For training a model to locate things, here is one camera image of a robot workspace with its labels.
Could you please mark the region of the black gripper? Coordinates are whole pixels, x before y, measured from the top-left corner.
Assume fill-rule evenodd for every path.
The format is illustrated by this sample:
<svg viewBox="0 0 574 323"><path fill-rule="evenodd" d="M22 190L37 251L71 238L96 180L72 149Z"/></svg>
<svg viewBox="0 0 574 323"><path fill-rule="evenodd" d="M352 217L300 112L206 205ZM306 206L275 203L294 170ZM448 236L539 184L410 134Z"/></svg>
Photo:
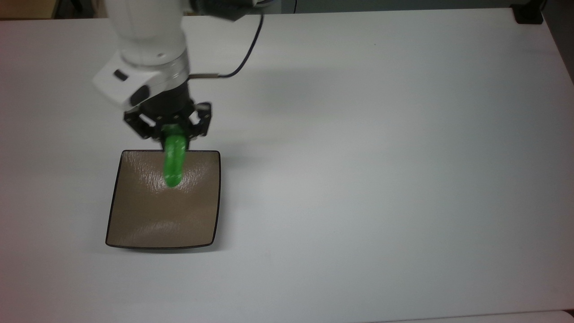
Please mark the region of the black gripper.
<svg viewBox="0 0 574 323"><path fill-rule="evenodd" d="M213 105L194 104L187 82L164 91L141 104L141 110L124 112L124 122L144 140L162 141L161 127L188 125L188 139L205 137L209 132Z"/></svg>

